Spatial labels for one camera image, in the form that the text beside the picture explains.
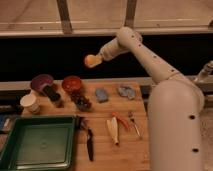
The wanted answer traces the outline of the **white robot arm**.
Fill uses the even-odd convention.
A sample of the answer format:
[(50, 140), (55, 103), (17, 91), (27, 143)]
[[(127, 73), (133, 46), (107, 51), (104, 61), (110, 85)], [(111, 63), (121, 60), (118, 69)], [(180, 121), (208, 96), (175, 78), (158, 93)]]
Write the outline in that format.
[(142, 43), (139, 33), (122, 27), (101, 47), (99, 58), (110, 61), (132, 53), (155, 83), (147, 105), (151, 171), (205, 171), (200, 113), (201, 89)]

